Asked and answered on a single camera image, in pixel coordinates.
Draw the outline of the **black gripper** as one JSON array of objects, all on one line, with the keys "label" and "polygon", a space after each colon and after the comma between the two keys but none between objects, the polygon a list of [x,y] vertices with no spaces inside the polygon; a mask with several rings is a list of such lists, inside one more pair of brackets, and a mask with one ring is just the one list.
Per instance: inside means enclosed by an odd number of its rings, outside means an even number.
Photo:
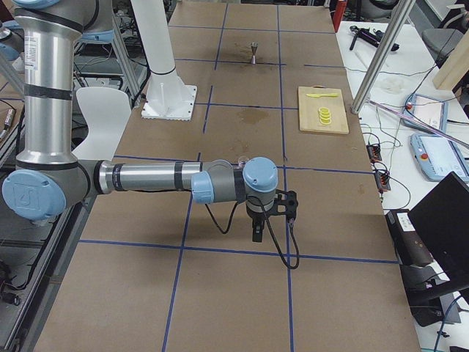
[{"label": "black gripper", "polygon": [[252,241],[262,242],[264,221],[270,217],[269,211],[273,209],[274,200],[259,198],[258,196],[246,197],[246,211],[252,219]]}]

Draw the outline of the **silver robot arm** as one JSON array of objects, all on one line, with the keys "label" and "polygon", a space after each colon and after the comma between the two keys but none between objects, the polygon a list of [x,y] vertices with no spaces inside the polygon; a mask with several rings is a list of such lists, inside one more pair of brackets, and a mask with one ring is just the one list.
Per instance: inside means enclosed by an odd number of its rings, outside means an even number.
[{"label": "silver robot arm", "polygon": [[245,203],[255,242],[276,212],[278,170],[268,158],[244,166],[207,163],[115,164],[77,158],[71,146],[74,47],[114,36],[110,1],[17,1],[24,31],[25,147],[3,182],[7,206],[32,221],[61,214],[91,194],[189,191],[204,205]]}]

